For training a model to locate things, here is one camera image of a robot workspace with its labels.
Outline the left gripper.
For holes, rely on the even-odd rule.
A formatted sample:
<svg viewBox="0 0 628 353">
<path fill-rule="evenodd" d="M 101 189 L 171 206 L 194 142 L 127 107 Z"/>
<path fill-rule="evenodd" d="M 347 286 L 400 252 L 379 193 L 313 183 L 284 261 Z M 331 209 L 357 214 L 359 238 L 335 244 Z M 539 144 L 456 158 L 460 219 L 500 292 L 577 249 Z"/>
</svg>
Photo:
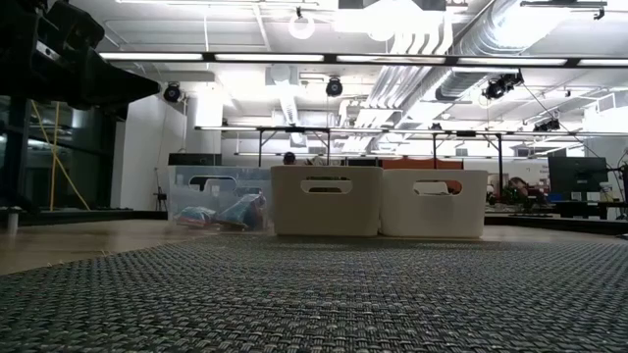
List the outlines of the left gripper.
<svg viewBox="0 0 628 353">
<path fill-rule="evenodd" d="M 57 0 L 0 0 L 0 95 L 70 101 L 119 111 L 160 92 L 160 83 L 98 61 L 53 37 Z"/>
</svg>

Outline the black flat screen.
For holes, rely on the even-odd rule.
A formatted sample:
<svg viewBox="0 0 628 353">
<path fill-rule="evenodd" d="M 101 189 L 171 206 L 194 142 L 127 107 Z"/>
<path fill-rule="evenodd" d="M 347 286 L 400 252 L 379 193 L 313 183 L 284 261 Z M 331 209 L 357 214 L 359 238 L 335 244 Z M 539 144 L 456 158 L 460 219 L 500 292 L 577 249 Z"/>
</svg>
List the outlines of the black flat screen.
<svg viewBox="0 0 628 353">
<path fill-rule="evenodd" d="M 207 153 L 171 153 L 169 166 L 221 166 L 221 154 Z"/>
</svg>

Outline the clear plastic bin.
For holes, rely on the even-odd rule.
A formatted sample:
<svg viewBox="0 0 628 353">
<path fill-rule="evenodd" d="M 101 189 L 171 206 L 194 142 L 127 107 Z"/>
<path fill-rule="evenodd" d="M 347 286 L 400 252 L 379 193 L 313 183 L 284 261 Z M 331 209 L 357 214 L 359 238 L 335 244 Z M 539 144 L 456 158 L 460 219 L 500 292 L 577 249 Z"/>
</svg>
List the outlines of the clear plastic bin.
<svg viewBox="0 0 628 353">
<path fill-rule="evenodd" d="M 171 166 L 169 168 L 168 218 L 188 206 L 205 207 L 216 217 L 234 205 L 245 194 L 262 194 L 266 198 L 267 224 L 271 226 L 273 204 L 271 175 L 268 169 L 217 166 Z M 214 223 L 207 227 L 243 230 Z"/>
</svg>

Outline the overhead light bar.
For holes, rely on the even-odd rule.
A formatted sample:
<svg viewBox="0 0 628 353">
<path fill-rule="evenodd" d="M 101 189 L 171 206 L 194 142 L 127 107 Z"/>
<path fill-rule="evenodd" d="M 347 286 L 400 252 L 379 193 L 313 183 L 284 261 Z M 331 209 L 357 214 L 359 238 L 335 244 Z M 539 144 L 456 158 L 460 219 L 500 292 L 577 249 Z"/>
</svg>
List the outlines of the overhead light bar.
<svg viewBox="0 0 628 353">
<path fill-rule="evenodd" d="M 530 69 L 628 69 L 628 58 L 453 56 L 390 54 L 290 54 L 273 52 L 102 52 L 109 62 L 149 63 L 228 63 L 358 66 L 426 66 L 451 68 L 530 68 Z"/>
</svg>

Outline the round ceiling lamp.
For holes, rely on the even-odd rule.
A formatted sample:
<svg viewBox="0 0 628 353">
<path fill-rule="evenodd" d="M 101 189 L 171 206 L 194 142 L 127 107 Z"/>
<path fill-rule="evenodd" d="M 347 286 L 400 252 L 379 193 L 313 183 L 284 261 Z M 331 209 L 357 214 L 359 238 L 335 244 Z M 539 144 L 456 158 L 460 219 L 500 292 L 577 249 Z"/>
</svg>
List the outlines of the round ceiling lamp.
<svg viewBox="0 0 628 353">
<path fill-rule="evenodd" d="M 314 34 L 315 29 L 313 17 L 305 13 L 301 7 L 296 7 L 288 22 L 288 33 L 295 39 L 306 40 Z"/>
</svg>

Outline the grey plastic bin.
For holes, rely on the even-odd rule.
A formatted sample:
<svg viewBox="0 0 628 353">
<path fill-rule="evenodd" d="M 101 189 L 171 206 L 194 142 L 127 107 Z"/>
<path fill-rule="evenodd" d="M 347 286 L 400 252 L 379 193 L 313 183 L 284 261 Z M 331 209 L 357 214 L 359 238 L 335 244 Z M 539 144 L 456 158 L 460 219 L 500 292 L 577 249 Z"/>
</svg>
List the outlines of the grey plastic bin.
<svg viewBox="0 0 628 353">
<path fill-rule="evenodd" d="M 375 236 L 379 167 L 276 166 L 270 169 L 277 235 Z"/>
</svg>

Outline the grey woven placemat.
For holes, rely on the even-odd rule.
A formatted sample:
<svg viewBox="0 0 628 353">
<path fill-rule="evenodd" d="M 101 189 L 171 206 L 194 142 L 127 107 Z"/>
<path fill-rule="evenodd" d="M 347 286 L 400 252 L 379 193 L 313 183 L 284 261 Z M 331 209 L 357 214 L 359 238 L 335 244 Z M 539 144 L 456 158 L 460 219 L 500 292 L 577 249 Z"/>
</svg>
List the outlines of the grey woven placemat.
<svg viewBox="0 0 628 353">
<path fill-rule="evenodd" d="M 0 277 L 0 353 L 628 353 L 628 243 L 209 236 Z"/>
</svg>

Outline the orange partition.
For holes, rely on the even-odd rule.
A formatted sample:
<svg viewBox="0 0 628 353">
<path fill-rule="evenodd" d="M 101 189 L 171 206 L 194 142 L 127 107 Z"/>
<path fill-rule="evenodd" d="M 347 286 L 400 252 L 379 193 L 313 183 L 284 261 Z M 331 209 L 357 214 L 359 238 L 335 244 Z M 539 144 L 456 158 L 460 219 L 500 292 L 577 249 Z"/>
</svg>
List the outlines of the orange partition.
<svg viewBox="0 0 628 353">
<path fill-rule="evenodd" d="M 401 158 L 394 160 L 384 160 L 382 168 L 385 170 L 463 170 L 464 164 L 461 161 L 441 160 L 441 159 L 409 159 Z"/>
</svg>

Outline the white plastic bin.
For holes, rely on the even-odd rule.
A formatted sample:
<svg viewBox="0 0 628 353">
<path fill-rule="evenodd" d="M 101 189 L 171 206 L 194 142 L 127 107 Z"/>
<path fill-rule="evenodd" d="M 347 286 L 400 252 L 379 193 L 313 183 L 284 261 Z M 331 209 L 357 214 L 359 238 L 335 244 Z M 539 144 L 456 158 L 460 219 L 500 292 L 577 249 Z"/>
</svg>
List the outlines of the white plastic bin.
<svg viewBox="0 0 628 353">
<path fill-rule="evenodd" d="M 380 232 L 478 239 L 484 231 L 487 184 L 486 171 L 385 170 Z"/>
</svg>

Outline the black computer monitor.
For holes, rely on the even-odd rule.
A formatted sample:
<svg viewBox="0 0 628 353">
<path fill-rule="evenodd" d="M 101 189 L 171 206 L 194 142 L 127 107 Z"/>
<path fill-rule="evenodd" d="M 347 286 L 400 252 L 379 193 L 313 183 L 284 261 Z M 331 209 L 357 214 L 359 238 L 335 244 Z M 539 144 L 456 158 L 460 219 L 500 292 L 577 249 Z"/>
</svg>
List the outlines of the black computer monitor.
<svg viewBox="0 0 628 353">
<path fill-rule="evenodd" d="M 549 157 L 548 163 L 552 193 L 598 192 L 608 182 L 605 158 Z"/>
</svg>

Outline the black background table frame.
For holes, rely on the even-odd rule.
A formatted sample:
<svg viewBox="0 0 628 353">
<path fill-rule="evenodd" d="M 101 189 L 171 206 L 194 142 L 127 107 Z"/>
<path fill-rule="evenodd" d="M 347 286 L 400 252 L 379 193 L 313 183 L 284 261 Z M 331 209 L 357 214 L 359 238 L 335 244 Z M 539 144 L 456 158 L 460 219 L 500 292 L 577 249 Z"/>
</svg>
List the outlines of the black background table frame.
<svg viewBox="0 0 628 353">
<path fill-rule="evenodd" d="M 262 146 L 264 145 L 263 134 L 265 131 L 272 132 L 285 132 L 285 133 L 325 133 L 327 139 L 324 140 L 324 144 L 330 149 L 331 136 L 333 134 L 383 134 L 383 133 L 397 133 L 408 134 L 413 136 L 416 134 L 429 135 L 433 142 L 433 159 L 437 160 L 438 147 L 436 140 L 439 135 L 455 136 L 458 138 L 471 138 L 471 137 L 483 137 L 492 143 L 490 136 L 494 136 L 497 139 L 495 149 L 497 150 L 497 164 L 498 164 L 498 192 L 503 190 L 503 153 L 502 153 L 502 137 L 506 134 L 506 131 L 479 131 L 479 130 L 434 130 L 434 129 L 398 129 L 398 128 L 347 128 L 347 127 L 316 127 L 316 126 L 196 126 L 195 130 L 208 130 L 208 131 L 257 131 L 259 134 L 258 142 L 258 165 L 261 165 Z"/>
</svg>

